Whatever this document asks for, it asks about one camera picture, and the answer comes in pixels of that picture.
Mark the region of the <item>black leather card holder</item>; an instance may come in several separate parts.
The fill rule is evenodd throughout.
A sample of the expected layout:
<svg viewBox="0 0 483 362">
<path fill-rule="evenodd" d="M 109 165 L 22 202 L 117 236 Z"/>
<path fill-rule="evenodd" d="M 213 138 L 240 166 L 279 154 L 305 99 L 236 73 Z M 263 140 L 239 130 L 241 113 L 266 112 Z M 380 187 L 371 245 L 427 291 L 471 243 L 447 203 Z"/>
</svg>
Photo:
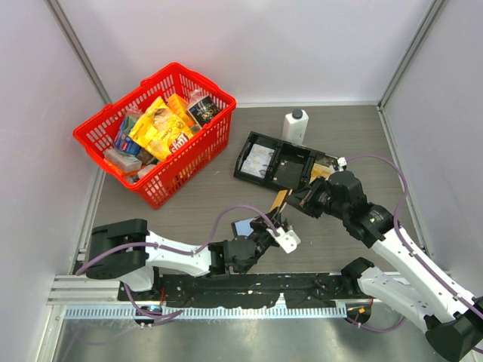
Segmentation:
<svg viewBox="0 0 483 362">
<path fill-rule="evenodd" d="M 272 224 L 276 228 L 283 228 L 285 232 L 293 230 L 293 227 L 288 224 L 286 219 L 282 220 L 279 217 L 272 219 Z M 231 227 L 234 236 L 249 236 L 254 233 L 257 235 L 261 235 L 262 233 L 269 234 L 268 229 L 270 229 L 266 220 L 261 216 L 232 222 Z"/>
</svg>

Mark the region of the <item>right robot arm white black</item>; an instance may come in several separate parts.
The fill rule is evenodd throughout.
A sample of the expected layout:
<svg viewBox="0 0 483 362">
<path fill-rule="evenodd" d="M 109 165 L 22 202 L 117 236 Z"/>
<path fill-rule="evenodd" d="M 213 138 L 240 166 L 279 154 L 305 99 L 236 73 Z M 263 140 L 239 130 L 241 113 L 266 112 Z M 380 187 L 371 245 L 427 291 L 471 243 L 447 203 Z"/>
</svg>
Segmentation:
<svg viewBox="0 0 483 362">
<path fill-rule="evenodd" d="M 345 295 L 365 294 L 384 302 L 417 326 L 445 360 L 462 360 L 482 341 L 482 299 L 439 268 L 385 207 L 368 201 L 352 172 L 319 177 L 286 201 L 307 216 L 327 214 L 341 220 L 354 239 L 407 281 L 402 284 L 359 257 L 341 271 Z"/>
</svg>

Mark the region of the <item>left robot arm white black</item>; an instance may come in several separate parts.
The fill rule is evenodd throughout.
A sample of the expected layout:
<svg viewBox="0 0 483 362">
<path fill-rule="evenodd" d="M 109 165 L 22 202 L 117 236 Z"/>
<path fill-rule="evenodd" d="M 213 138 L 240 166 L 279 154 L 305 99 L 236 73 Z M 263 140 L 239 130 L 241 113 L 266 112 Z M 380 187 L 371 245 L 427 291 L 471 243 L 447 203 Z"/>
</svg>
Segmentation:
<svg viewBox="0 0 483 362">
<path fill-rule="evenodd" d="M 207 239 L 195 244 L 164 238 L 148 230 L 144 219 L 98 226 L 91 233 L 87 258 L 76 271 L 93 280 L 116 280 L 145 300 L 161 292 L 156 278 L 162 269 L 195 279 L 223 280 L 247 273 L 270 247 L 279 247 L 287 226 L 279 218 L 252 219 L 249 235 L 215 241 L 221 219 L 216 218 Z"/>
</svg>

